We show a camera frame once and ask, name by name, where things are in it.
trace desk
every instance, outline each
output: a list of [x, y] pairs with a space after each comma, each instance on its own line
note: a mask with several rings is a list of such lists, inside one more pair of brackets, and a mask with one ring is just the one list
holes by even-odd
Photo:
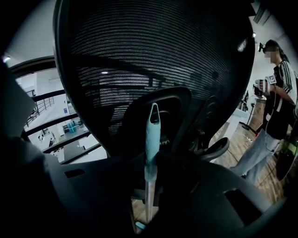
[[53, 138], [53, 135], [50, 133], [50, 134], [46, 134], [43, 138], [42, 138], [42, 141], [41, 141], [41, 144], [39, 146], [39, 149], [40, 150], [45, 150], [49, 147], [50, 145], [50, 140], [54, 139]]
[[[92, 134], [79, 140], [80, 147], [84, 147], [85, 149], [89, 149], [96, 144], [98, 144], [98, 141], [95, 139], [95, 137]], [[71, 164], [90, 162], [90, 161], [106, 159], [106, 158], [107, 158], [107, 152], [101, 146], [101, 147], [89, 152], [87, 155], [75, 160]]]
[[237, 108], [224, 124], [223, 130], [220, 133], [218, 140], [224, 137], [231, 139], [235, 130], [237, 129], [239, 121], [246, 119], [248, 116], [248, 113]]

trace ceiling light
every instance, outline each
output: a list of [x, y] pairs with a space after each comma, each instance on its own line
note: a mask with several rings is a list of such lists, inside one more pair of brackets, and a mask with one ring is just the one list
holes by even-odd
[[2, 60], [3, 60], [3, 63], [6, 63], [10, 60], [10, 57], [9, 56], [3, 56]]

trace jeans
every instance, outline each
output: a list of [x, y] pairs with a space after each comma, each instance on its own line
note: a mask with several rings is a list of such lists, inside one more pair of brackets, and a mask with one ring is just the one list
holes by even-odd
[[276, 150], [280, 140], [266, 134], [262, 129], [251, 146], [245, 151], [235, 167], [231, 167], [235, 174], [241, 176], [246, 173], [246, 179], [255, 184], [257, 177], [265, 167], [267, 157]]

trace striped sleeve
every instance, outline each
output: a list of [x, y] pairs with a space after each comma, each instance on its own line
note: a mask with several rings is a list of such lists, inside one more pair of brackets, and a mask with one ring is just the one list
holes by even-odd
[[297, 101], [296, 76], [291, 65], [288, 62], [283, 61], [280, 64], [279, 70], [280, 70], [280, 77], [284, 82], [283, 88], [290, 96], [294, 104], [296, 104], [296, 101]]
[[293, 88], [293, 85], [292, 85], [292, 72], [293, 71], [288, 63], [286, 61], [283, 61], [281, 63], [281, 66], [280, 66], [280, 70], [281, 70], [281, 78], [284, 82], [284, 90], [289, 93], [289, 91]]

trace black and white jersey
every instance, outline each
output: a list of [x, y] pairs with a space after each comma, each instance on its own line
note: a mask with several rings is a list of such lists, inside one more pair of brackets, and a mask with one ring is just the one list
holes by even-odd
[[[274, 67], [274, 76], [277, 81], [276, 85], [284, 88], [294, 104], [296, 104], [296, 77], [291, 65], [287, 61], [282, 61], [278, 66]], [[267, 98], [264, 110], [263, 129], [273, 138], [283, 139], [286, 136], [289, 122], [293, 117], [293, 110], [293, 104], [280, 98], [278, 94], [270, 92], [270, 97]]]

